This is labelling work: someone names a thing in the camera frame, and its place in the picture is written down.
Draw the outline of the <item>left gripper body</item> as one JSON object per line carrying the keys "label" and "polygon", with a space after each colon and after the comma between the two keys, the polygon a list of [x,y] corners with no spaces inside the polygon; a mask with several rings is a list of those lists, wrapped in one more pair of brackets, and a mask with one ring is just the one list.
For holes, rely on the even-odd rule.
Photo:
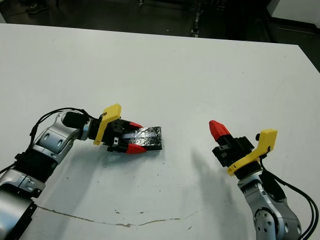
{"label": "left gripper body", "polygon": [[93,119],[88,138],[93,144],[99,146],[104,144],[109,148],[126,148],[122,143],[125,131],[130,128],[130,122],[121,119],[122,107],[116,103],[104,109],[98,119]]}

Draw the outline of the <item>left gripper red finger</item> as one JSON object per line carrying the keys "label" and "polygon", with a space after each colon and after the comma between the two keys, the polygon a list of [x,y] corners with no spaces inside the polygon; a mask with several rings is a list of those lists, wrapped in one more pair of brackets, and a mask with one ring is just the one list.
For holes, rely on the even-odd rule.
{"label": "left gripper red finger", "polygon": [[124,130],[136,130],[143,128],[143,126],[132,121],[125,121],[123,123],[123,128]]}
{"label": "left gripper red finger", "polygon": [[140,145],[129,143],[120,144],[117,146],[109,146],[107,148],[108,152],[126,153],[126,154],[141,154],[147,152],[147,150]]}

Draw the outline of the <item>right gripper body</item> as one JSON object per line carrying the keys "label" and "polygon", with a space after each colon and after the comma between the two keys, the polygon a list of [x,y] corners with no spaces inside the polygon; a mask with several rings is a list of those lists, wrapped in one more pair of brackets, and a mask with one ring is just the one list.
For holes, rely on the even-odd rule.
{"label": "right gripper body", "polygon": [[227,168],[229,176],[247,177],[262,169],[260,157],[274,149],[278,131],[265,129],[258,134],[254,147],[247,137],[233,137],[230,133],[221,136],[212,152],[220,164]]}

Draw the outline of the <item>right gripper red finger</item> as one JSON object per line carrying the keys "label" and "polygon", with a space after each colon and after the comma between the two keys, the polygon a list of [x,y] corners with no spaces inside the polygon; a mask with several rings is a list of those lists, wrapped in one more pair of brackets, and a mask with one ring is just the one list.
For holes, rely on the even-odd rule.
{"label": "right gripper red finger", "polygon": [[228,134],[229,131],[222,123],[212,120],[212,136],[214,139],[219,139],[221,136]]}
{"label": "right gripper red finger", "polygon": [[215,141],[223,135],[223,125],[215,120],[209,122],[209,130]]}

